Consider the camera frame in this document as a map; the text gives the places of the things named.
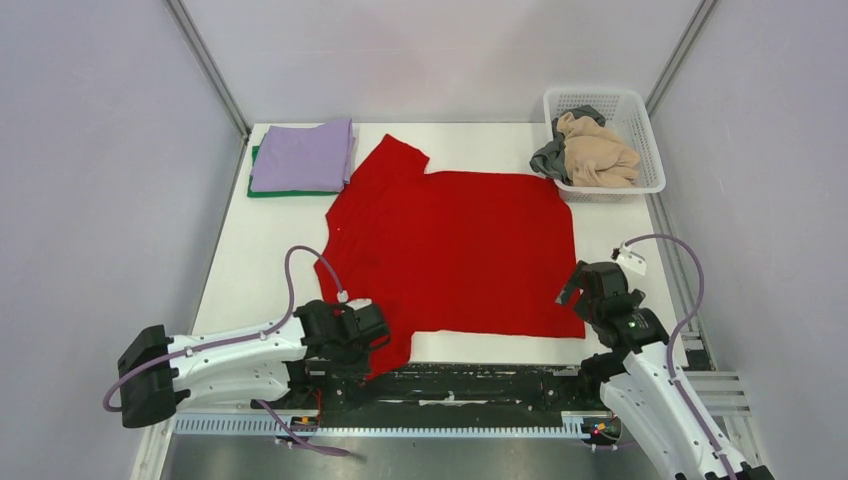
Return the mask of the red t shirt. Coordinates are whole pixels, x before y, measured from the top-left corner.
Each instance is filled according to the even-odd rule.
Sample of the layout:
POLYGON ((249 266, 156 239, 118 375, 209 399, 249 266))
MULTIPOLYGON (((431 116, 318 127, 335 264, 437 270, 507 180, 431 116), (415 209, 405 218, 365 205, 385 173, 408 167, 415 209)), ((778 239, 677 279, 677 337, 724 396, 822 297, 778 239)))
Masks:
POLYGON ((382 310, 387 345, 373 376, 407 364, 419 332, 583 338, 558 297, 576 266, 569 207, 526 174, 429 172, 428 157, 385 136, 326 213, 314 269, 323 298, 340 289, 382 310))

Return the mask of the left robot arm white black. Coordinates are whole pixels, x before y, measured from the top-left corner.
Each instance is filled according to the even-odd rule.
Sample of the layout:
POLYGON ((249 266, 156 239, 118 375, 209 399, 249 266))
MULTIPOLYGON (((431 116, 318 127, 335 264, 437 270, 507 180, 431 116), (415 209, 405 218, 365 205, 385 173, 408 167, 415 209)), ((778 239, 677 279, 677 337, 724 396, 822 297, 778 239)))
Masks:
POLYGON ((142 330, 119 358, 116 411, 134 429, 186 408, 246 402, 305 409, 319 384, 309 370, 363 380, 371 354, 390 329, 369 299, 313 300, 278 321, 211 335, 169 336, 161 325, 142 330))

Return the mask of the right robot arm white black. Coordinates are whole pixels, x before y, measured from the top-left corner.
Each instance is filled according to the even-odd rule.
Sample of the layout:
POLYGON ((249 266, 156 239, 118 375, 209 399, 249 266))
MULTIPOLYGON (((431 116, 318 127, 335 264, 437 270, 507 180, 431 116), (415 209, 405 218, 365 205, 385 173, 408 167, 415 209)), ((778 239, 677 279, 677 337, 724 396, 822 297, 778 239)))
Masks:
POLYGON ((721 432, 682 368, 669 358, 671 337, 643 307, 614 262, 579 261, 561 301, 597 334, 607 352, 580 364, 577 392, 591 408, 616 414, 664 479, 770 479, 721 432))

